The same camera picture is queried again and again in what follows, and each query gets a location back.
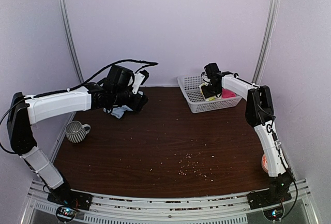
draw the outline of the cloth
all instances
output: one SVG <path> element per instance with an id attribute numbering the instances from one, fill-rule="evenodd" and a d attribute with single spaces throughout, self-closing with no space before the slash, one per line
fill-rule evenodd
<path id="1" fill-rule="evenodd" d="M 113 108 L 112 110 L 103 109 L 103 111 L 106 114 L 111 114 L 111 115 L 115 116 L 117 119 L 121 119 L 122 116 L 124 115 L 125 111 L 133 111 L 133 110 L 130 109 L 128 106 L 124 105 L 122 107 Z"/>

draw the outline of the pink object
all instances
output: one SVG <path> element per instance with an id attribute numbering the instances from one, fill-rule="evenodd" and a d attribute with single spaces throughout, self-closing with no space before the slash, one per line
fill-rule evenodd
<path id="1" fill-rule="evenodd" d="M 222 90 L 222 98 L 230 98 L 230 97 L 236 97 L 236 94 L 224 88 Z"/>

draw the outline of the white basket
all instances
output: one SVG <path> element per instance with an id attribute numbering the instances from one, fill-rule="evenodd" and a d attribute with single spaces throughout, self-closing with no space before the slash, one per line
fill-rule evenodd
<path id="1" fill-rule="evenodd" d="M 179 87 L 187 100 L 188 106 L 194 114 L 210 110 L 235 107 L 241 100 L 241 97 L 236 95 L 236 97 L 205 101 L 199 88 L 199 85 L 203 83 L 201 76 L 181 76 L 178 77 L 177 80 Z"/>

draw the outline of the mug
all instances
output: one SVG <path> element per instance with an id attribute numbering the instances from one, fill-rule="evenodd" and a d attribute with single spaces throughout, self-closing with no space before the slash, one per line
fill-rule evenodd
<path id="1" fill-rule="evenodd" d="M 66 126 L 66 136 L 71 143 L 82 142 L 86 135 L 90 132 L 91 126 L 89 124 L 84 124 L 73 121 Z"/>

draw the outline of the brown tabletop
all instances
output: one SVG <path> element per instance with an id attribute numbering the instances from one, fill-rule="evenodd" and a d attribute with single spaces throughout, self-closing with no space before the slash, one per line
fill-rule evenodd
<path id="1" fill-rule="evenodd" d="M 143 88 L 149 102 L 121 119 L 79 112 L 91 125 L 65 139 L 54 162 L 73 189 L 128 197 L 225 195 L 268 187 L 263 150 L 245 121 L 246 102 L 192 114 L 179 88 Z"/>

